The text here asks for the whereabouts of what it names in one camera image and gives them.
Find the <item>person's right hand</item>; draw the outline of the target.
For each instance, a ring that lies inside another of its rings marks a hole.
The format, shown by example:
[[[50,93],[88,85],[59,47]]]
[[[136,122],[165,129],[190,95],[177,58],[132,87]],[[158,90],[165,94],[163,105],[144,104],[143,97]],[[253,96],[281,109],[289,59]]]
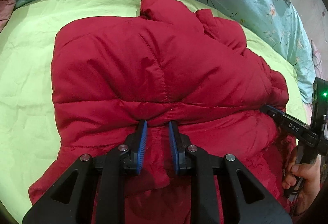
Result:
[[[317,156],[314,164],[297,164],[298,147],[296,146],[291,154],[286,167],[286,175],[282,181],[282,187],[288,190],[296,185],[296,177],[303,178],[303,188],[300,191],[294,205],[293,216],[299,217],[313,203],[320,191],[321,164],[320,157]]]

